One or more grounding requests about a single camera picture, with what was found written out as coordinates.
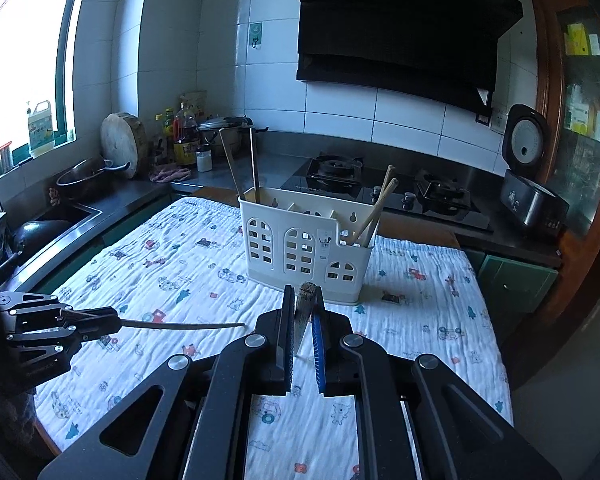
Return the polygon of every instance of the stove knob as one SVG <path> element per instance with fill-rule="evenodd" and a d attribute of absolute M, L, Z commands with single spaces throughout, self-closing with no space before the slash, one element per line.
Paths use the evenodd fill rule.
<path fill-rule="evenodd" d="M 380 192 L 382 191 L 382 186 L 374 186 L 374 190 L 371 192 L 371 203 L 375 204 L 376 200 L 380 196 Z"/>
<path fill-rule="evenodd" d="M 402 199 L 402 208 L 408 210 L 413 209 L 413 203 L 416 200 L 416 196 L 413 193 L 405 193 Z"/>

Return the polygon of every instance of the backsplash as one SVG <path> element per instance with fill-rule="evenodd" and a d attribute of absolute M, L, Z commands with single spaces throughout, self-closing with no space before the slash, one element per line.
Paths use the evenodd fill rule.
<path fill-rule="evenodd" d="M 531 0 L 524 18 L 498 42 L 494 106 L 534 107 L 538 82 Z M 213 114 L 243 114 L 256 126 L 370 140 L 504 174 L 502 135 L 475 114 L 425 98 L 332 83 L 296 81 L 298 0 L 202 0 L 197 86 Z M 262 44 L 249 24 L 262 23 Z"/>

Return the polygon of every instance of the wall outlet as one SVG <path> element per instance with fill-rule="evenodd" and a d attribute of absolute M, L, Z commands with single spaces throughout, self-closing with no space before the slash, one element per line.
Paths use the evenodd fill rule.
<path fill-rule="evenodd" d="M 493 113 L 491 114 L 491 124 L 489 127 L 494 132 L 504 134 L 505 126 L 507 126 L 507 117 L 509 117 L 509 114 L 504 113 L 503 110 L 494 108 Z"/>
<path fill-rule="evenodd" d="M 253 48 L 262 44 L 262 23 L 250 23 L 249 45 Z"/>

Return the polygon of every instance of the gas stove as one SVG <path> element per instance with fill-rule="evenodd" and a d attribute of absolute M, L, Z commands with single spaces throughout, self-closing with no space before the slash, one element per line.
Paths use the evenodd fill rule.
<path fill-rule="evenodd" d="M 426 216 L 443 222 L 492 232 L 489 217 L 480 212 L 469 191 L 426 170 L 414 176 L 396 175 L 399 183 L 384 202 L 384 210 Z M 303 164 L 282 189 L 373 204 L 384 172 L 364 168 L 362 160 L 321 155 Z"/>

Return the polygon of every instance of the black pot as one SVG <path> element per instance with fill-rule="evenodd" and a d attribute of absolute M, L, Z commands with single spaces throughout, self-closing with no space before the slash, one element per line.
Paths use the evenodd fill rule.
<path fill-rule="evenodd" d="M 130 163 L 113 166 L 113 162 L 101 156 L 92 156 L 72 167 L 56 180 L 60 194 L 71 200 L 102 194 L 109 187 L 109 175 L 126 171 Z"/>

